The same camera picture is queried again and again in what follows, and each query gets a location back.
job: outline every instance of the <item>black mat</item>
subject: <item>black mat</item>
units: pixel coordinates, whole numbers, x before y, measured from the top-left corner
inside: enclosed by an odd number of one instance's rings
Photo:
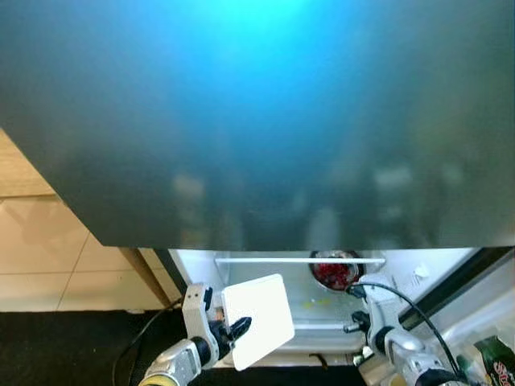
[[[112,312],[0,314],[0,384],[110,386],[111,366],[124,346],[153,313]],[[155,356],[185,336],[180,312],[164,314],[149,329],[139,349],[121,361],[118,386],[127,386],[132,363],[134,382]],[[354,367],[217,369],[192,385],[333,385],[363,384]]]

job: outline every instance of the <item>electrical cable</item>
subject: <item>electrical cable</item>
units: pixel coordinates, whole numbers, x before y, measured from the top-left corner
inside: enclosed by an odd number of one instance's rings
[[[357,287],[357,286],[360,286],[360,285],[368,285],[368,286],[371,286],[371,287],[379,287],[379,288],[387,290],[387,291],[389,291],[389,292],[391,292],[393,294],[396,294],[398,297],[400,297],[401,299],[405,300],[411,306],[411,308],[413,308],[415,311],[418,312],[418,314],[421,316],[421,318],[424,319],[424,322],[427,323],[427,325],[429,326],[429,328],[431,329],[433,334],[435,334],[435,337],[439,341],[440,345],[442,346],[442,349],[445,352],[445,355],[446,355],[447,359],[449,360],[449,363],[451,364],[452,370],[454,371],[455,375],[458,378],[460,378],[460,379],[463,378],[463,375],[462,375],[458,365],[456,364],[456,362],[455,362],[455,360],[454,360],[454,358],[452,356],[451,350],[449,350],[449,346],[445,343],[445,341],[442,338],[442,335],[438,332],[438,330],[437,330],[436,326],[433,324],[433,322],[427,317],[427,315],[424,313],[424,311],[422,311],[420,309],[420,307],[418,307],[415,304],[415,302],[413,302],[410,298],[408,298],[405,294],[403,294],[399,290],[397,290],[395,288],[392,288],[392,287],[390,287],[388,285],[381,284],[381,283],[358,282],[358,283],[351,284],[349,286],[349,288],[350,287]]]
[[[111,384],[112,386],[117,386],[117,382],[116,382],[116,372],[117,372],[117,367],[118,367],[118,362],[120,362],[120,359],[122,359],[128,352],[129,350],[134,346],[134,344],[136,344],[138,342],[138,340],[146,333],[146,331],[148,330],[148,328],[152,325],[152,323],[157,319],[159,318],[159,316],[161,316],[162,314],[164,314],[166,311],[168,310],[172,310],[175,306],[177,306],[179,303],[181,303],[183,301],[182,298],[179,298],[177,300],[174,300],[167,308],[163,308],[162,310],[160,310],[157,314],[155,314],[152,318],[150,318],[150,320],[145,324],[145,326],[136,334],[136,336],[134,336],[134,338],[130,341],[130,343],[122,350],[122,352],[120,353],[120,355],[114,360],[113,362],[113,366],[111,367]],[[134,365],[133,367],[130,369],[130,374],[129,374],[129,380],[132,378],[132,371],[134,370]]]

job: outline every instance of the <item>white card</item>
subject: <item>white card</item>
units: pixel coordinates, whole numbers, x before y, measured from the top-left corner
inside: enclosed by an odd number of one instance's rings
[[[250,316],[249,330],[233,348],[234,367],[245,370],[295,335],[290,305],[279,274],[231,285],[222,291],[225,321]]]

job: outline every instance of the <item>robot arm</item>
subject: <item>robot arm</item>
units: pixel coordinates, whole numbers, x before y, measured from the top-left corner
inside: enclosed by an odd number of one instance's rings
[[[386,277],[380,274],[365,275],[360,282],[390,285]],[[366,332],[373,352],[386,356],[409,386],[463,384],[427,349],[422,340],[402,327],[398,321],[398,298],[395,294],[369,285],[353,286],[350,292],[364,299],[369,314],[363,311],[354,313],[352,319],[355,323],[346,326],[345,332]]]
[[[205,284],[188,286],[183,302],[187,339],[161,353],[139,386],[185,386],[230,352],[252,320],[241,318],[227,328],[223,310],[215,305],[217,296]]]

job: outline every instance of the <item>wooden board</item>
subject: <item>wooden board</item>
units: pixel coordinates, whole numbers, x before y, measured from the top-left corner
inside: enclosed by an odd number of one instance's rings
[[[50,185],[0,129],[0,198],[54,194]]]

